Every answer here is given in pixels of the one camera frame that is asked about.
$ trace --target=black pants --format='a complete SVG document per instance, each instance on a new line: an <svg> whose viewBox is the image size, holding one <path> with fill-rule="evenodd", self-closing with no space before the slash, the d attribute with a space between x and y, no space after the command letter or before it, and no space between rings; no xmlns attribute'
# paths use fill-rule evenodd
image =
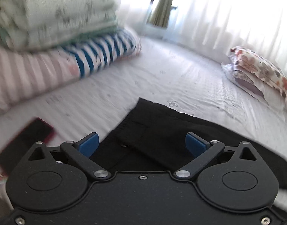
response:
<svg viewBox="0 0 287 225"><path fill-rule="evenodd" d="M111 173L176 171L193 159L185 147L188 132L194 132L206 141L219 140L226 146L251 142L275 174L280 188L287 190L287 162L277 154L220 125L141 98L90 159ZM287 213L277 210L287 218Z"/></svg>

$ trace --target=stack of bedding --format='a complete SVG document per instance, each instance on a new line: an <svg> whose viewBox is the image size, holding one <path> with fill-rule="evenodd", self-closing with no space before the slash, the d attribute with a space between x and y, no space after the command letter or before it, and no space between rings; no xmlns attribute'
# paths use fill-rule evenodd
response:
<svg viewBox="0 0 287 225"><path fill-rule="evenodd" d="M222 68L231 82L273 110L285 109L287 78L280 68L244 46L231 48L229 58Z"/></svg>
<svg viewBox="0 0 287 225"><path fill-rule="evenodd" d="M115 0L0 0L0 38L10 49L42 50L117 29Z"/></svg>

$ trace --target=blue gripper pad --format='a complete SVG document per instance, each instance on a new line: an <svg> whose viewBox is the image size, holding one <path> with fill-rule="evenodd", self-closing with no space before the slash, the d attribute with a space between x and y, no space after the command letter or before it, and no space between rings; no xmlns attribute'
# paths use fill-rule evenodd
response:
<svg viewBox="0 0 287 225"><path fill-rule="evenodd" d="M200 138L192 132L186 135L185 145L195 158L197 158L199 155L201 155L211 147L209 142L205 141L204 139Z"/></svg>
<svg viewBox="0 0 287 225"><path fill-rule="evenodd" d="M95 132L74 143L74 147L86 157L90 157L99 146L99 135Z"/></svg>

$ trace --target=silver screw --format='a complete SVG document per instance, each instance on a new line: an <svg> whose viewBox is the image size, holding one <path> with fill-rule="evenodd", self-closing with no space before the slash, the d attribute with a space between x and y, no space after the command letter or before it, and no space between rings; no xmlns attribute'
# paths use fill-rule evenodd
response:
<svg viewBox="0 0 287 225"><path fill-rule="evenodd" d="M179 170L176 172L176 176L179 178L187 178L190 176L190 172L186 170Z"/></svg>
<svg viewBox="0 0 287 225"><path fill-rule="evenodd" d="M271 219L269 217L265 217L261 220L262 225L269 225L271 223Z"/></svg>
<svg viewBox="0 0 287 225"><path fill-rule="evenodd" d="M93 173L97 178L105 178L109 175L106 170L98 170Z"/></svg>
<svg viewBox="0 0 287 225"><path fill-rule="evenodd" d="M25 220L23 218L21 218L21 217L17 217L15 219L15 222L16 222L17 225L24 225L25 224Z"/></svg>
<svg viewBox="0 0 287 225"><path fill-rule="evenodd" d="M140 180L147 180L147 178L148 178L147 176L139 176Z"/></svg>

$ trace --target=curtain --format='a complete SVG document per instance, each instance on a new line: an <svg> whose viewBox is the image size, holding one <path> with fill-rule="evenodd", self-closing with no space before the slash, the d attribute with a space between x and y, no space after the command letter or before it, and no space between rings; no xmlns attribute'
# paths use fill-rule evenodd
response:
<svg viewBox="0 0 287 225"><path fill-rule="evenodd" d="M173 0L168 28L146 24L159 0L118 0L118 18L144 35L181 43L228 60L243 45L276 63L287 76L287 0Z"/></svg>
<svg viewBox="0 0 287 225"><path fill-rule="evenodd" d="M149 23L158 27L167 28L172 3L173 0L159 0L155 11L149 19Z"/></svg>

